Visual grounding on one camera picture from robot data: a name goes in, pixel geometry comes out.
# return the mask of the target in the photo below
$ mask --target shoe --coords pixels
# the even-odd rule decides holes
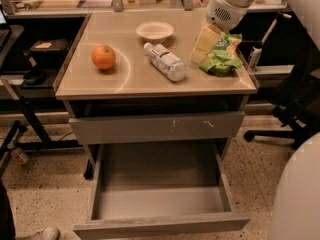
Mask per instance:
[[[45,228],[37,231],[34,235],[18,237],[16,240],[58,240],[60,231],[57,228]]]

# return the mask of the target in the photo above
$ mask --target open drawer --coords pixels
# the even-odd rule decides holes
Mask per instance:
[[[212,141],[100,145],[81,239],[240,230],[249,221],[233,205]]]

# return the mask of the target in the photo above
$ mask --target snack bag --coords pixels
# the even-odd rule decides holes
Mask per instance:
[[[226,76],[233,68],[242,69],[242,61],[236,56],[236,48],[242,41],[241,34],[225,34],[208,54],[200,68],[216,76]]]

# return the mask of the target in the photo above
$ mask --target office chair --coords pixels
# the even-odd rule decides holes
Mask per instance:
[[[255,136],[293,139],[292,147],[298,148],[305,140],[320,132],[320,62],[319,51],[306,39],[301,47],[297,64],[274,92],[270,103],[275,105],[273,116],[282,127],[291,130],[249,130],[244,134],[247,141]]]

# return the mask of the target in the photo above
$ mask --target speckled floor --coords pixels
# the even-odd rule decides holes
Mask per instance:
[[[270,111],[249,109],[241,129],[232,140],[224,159],[224,167],[237,210],[251,216],[241,231],[213,234],[146,237],[143,240],[254,239],[265,240],[273,198],[282,170],[294,150],[291,140],[257,137],[247,143],[243,134],[248,129],[278,129],[280,123],[268,115]],[[0,141],[16,116],[0,116]],[[52,139],[71,132],[66,116],[49,114],[41,117]],[[32,130],[24,138],[34,139]],[[79,239],[72,231],[74,224],[86,221],[91,181],[83,173],[87,158],[79,149],[38,151],[21,166],[12,159],[2,180],[10,198],[17,236],[30,234],[47,226],[58,227],[60,239]]]

